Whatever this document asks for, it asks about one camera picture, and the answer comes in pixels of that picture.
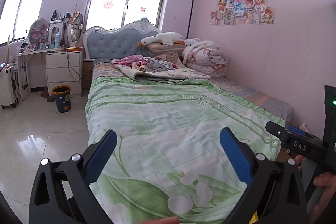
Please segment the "person's right hand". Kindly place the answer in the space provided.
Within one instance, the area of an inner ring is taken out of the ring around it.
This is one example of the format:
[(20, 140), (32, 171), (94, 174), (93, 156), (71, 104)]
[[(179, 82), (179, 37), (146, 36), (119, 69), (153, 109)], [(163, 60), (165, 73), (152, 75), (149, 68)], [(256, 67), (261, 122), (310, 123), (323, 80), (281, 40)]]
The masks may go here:
[[(308, 179), (312, 178), (312, 174), (314, 173), (314, 164), (311, 163), (309, 160), (306, 160), (305, 157), (301, 155), (296, 156), (295, 161), (299, 165), (298, 170), (303, 173), (303, 185), (308, 186)], [(323, 192), (308, 216), (308, 223), (315, 223), (316, 221), (318, 221), (319, 217), (323, 214), (328, 204), (334, 197), (335, 175), (330, 172), (320, 174), (319, 176), (314, 178), (313, 184), (317, 188), (323, 188)]]

